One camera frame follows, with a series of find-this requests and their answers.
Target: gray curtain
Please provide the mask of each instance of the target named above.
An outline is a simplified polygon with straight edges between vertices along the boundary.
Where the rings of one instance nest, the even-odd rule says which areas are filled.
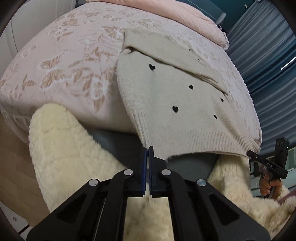
[[[296,38],[269,1],[255,2],[228,34],[227,54],[242,75],[262,129],[261,154],[271,155],[275,140],[296,144]]]

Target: silver screw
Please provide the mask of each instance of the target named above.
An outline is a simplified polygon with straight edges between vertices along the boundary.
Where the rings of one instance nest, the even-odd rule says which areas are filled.
[[[205,180],[203,180],[203,179],[198,179],[198,180],[196,181],[196,184],[197,184],[198,186],[204,187],[204,186],[207,184],[207,182],[206,182]]]
[[[91,180],[89,181],[89,185],[90,185],[90,186],[96,186],[98,183],[99,183],[99,182],[98,182],[97,179],[91,179]]]
[[[162,175],[165,175],[165,176],[169,176],[169,175],[171,174],[171,172],[170,172],[170,170],[168,170],[168,169],[163,169],[163,170],[161,171],[161,174],[162,174]]]
[[[125,175],[127,176],[130,176],[133,174],[133,170],[132,169],[126,169],[124,172],[123,172]]]

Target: curtain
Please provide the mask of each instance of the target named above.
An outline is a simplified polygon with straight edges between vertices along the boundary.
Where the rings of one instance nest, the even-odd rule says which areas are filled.
[[[278,137],[295,146],[296,37],[288,23],[271,2],[255,2],[228,39],[227,54],[248,87],[260,121],[261,155],[273,154]]]

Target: bed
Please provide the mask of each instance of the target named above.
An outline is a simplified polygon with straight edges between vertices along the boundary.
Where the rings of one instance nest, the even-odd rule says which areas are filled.
[[[252,99],[222,44],[172,19],[107,2],[89,2],[59,17],[29,41],[6,69],[0,80],[0,111],[24,143],[28,143],[33,113],[49,102],[64,105],[86,127],[136,133],[116,83],[116,63],[127,27],[169,35],[203,55],[221,73],[233,109],[261,144]]]

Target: teal wall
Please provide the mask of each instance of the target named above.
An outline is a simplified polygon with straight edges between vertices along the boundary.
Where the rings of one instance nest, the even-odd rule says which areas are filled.
[[[244,5],[248,8],[254,3],[254,0],[211,0],[222,11],[226,13],[223,20],[222,27],[229,30],[239,18],[246,12]]]

